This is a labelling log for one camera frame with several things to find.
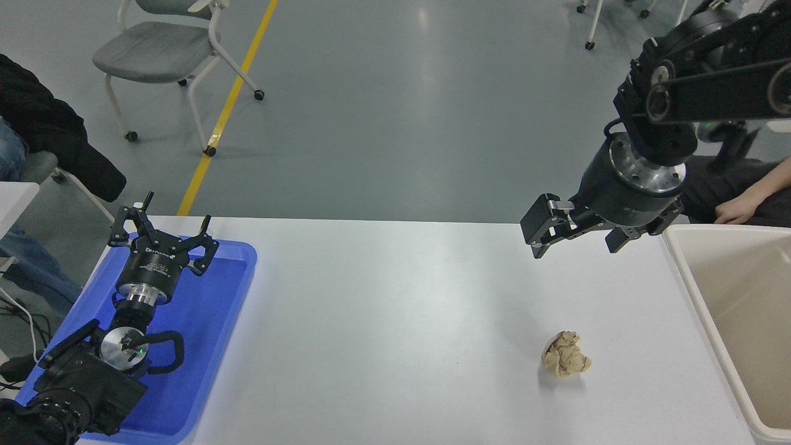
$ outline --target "crumpled paper ball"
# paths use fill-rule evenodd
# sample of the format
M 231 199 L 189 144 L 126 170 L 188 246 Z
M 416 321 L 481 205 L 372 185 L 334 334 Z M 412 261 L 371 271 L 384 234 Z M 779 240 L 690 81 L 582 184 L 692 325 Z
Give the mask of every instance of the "crumpled paper ball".
M 591 360 L 582 355 L 577 342 L 580 336 L 574 331 L 562 331 L 552 337 L 541 355 L 541 363 L 551 374 L 561 378 L 585 372 Z

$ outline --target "beige bin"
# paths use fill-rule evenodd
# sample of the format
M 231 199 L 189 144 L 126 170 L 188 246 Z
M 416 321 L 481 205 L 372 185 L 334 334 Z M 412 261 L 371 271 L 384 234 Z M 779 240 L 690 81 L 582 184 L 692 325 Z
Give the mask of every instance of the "beige bin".
M 791 444 L 791 229 L 679 224 L 664 238 L 754 437 Z

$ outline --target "black robotic arm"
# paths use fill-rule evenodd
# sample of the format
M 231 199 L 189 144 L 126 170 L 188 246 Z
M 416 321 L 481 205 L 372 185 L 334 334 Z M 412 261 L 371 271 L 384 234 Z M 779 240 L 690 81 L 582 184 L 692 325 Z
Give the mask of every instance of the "black robotic arm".
M 743 157 L 756 120 L 791 117 L 791 2 L 777 0 L 738 19 L 699 13 L 668 35 L 648 39 L 613 103 L 619 118 L 568 200 L 545 193 L 520 224 L 533 256 L 594 230 L 615 253 L 643 234 L 657 235 L 680 214 L 684 161 L 702 139 L 723 142 L 712 170 Z M 626 131 L 611 133 L 616 124 Z
M 219 243 L 206 233 L 209 215 L 200 232 L 184 240 L 156 230 L 146 216 L 152 197 L 141 208 L 121 207 L 112 227 L 108 245 L 126 247 L 130 255 L 115 284 L 120 298 L 113 301 L 109 327 L 93 319 L 50 349 L 39 362 L 44 373 L 27 405 L 0 399 L 0 445 L 73 445 L 84 432 L 116 434 L 147 391 L 140 378 L 172 372 L 184 361 L 180 333 L 146 331 L 156 306 L 170 302 L 182 270 L 201 276 Z M 126 221 L 137 228 L 131 241 Z M 192 261 L 188 254 L 199 246 L 204 254 Z M 166 341 L 174 361 L 152 366 L 148 347 Z

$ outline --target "gray floor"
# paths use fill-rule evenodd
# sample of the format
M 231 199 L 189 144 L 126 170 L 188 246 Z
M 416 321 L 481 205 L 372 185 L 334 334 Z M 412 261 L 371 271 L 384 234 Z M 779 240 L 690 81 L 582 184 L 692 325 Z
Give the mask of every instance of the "gray floor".
M 672 27 L 681 0 L 643 20 L 648 3 L 606 2 L 586 51 L 593 7 L 578 14 L 574 0 L 281 0 L 249 71 L 267 98 L 242 91 L 191 215 L 518 222 L 540 193 L 576 191 L 616 117 L 630 59 Z M 225 11 L 222 43 L 237 61 L 267 4 L 235 0 Z M 126 174 L 113 213 L 153 190 L 149 213 L 174 215 L 201 143 L 184 89 L 125 81 L 116 92 L 141 139 L 120 138 L 91 64 L 118 32 L 117 5 L 0 0 L 0 52 L 75 108 L 91 143 Z M 144 18 L 130 8 L 129 23 Z M 197 92 L 207 128 L 233 79 L 220 65 Z M 787 141 L 765 131 L 753 154 L 784 157 Z M 21 223 L 80 284 L 108 232 L 84 196 L 55 184 Z M 28 350 L 18 324 L 0 327 L 9 356 Z

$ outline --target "black jacket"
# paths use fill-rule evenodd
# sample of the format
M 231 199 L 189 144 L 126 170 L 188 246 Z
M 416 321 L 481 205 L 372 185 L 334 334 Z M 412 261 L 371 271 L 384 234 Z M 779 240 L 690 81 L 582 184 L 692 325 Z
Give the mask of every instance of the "black jacket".
M 49 151 L 58 167 L 72 173 L 91 193 L 113 201 L 127 184 L 120 171 L 88 143 L 80 116 L 55 99 L 39 79 L 0 54 L 0 116 L 31 152 Z

